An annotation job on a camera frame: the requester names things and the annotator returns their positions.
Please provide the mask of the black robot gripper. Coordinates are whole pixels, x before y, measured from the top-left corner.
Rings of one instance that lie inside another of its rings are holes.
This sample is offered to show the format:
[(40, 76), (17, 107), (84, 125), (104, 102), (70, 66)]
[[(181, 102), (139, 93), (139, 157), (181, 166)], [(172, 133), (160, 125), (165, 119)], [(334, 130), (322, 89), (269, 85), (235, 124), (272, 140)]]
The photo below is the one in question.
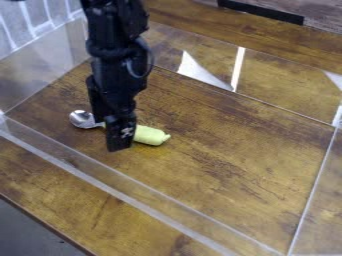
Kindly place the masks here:
[(86, 78), (88, 98), (94, 122), (105, 124), (109, 152), (131, 147), (136, 131), (135, 96), (147, 87), (153, 55), (147, 42), (135, 39), (125, 47), (113, 49), (85, 41), (92, 56)]

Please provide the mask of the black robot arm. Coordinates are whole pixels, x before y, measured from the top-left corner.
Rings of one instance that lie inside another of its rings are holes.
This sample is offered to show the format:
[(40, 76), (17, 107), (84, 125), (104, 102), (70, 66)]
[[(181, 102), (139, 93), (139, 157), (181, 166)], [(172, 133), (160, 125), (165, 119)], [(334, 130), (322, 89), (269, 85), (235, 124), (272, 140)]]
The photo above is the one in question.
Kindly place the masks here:
[(141, 0), (80, 0), (88, 23), (85, 49), (90, 70), (85, 83), (94, 121), (105, 125), (110, 152), (132, 145), (137, 128), (135, 96), (147, 88), (153, 67), (141, 38), (148, 13)]

